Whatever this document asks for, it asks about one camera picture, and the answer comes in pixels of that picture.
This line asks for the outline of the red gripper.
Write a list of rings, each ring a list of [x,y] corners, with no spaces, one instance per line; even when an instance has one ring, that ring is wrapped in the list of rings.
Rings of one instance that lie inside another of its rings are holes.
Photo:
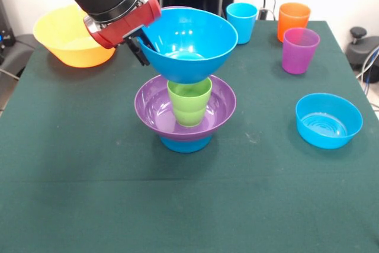
[[[89,15],[84,17],[83,22],[92,38],[102,47],[111,49],[124,43],[125,39],[126,45],[128,45],[141,65],[149,66],[150,63],[140,48],[138,40],[128,36],[137,31],[137,37],[141,38],[143,44],[151,50],[156,51],[155,46],[142,27],[149,26],[160,18],[161,15],[158,0],[137,0],[136,7],[110,23],[99,23]]]

